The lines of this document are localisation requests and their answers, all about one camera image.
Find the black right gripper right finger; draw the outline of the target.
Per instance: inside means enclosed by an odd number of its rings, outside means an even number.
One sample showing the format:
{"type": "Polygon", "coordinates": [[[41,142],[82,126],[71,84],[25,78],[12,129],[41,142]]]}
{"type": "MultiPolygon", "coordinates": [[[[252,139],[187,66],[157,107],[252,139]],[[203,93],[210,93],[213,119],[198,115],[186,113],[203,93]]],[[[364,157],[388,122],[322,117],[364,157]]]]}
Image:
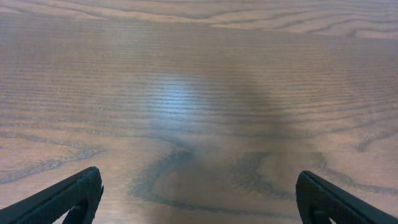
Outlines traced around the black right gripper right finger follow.
{"type": "Polygon", "coordinates": [[[308,170],[295,186],[303,224],[397,224],[397,218],[351,195],[308,170]]]}

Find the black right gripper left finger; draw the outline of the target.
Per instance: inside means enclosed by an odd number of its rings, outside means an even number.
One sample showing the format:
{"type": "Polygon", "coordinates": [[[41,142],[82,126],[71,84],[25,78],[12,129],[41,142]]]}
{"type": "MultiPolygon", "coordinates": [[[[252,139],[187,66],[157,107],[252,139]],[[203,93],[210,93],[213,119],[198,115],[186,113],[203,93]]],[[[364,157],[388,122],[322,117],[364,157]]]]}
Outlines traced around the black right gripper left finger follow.
{"type": "Polygon", "coordinates": [[[1,209],[1,224],[92,224],[104,187],[100,170],[88,167],[24,200],[1,209]]]}

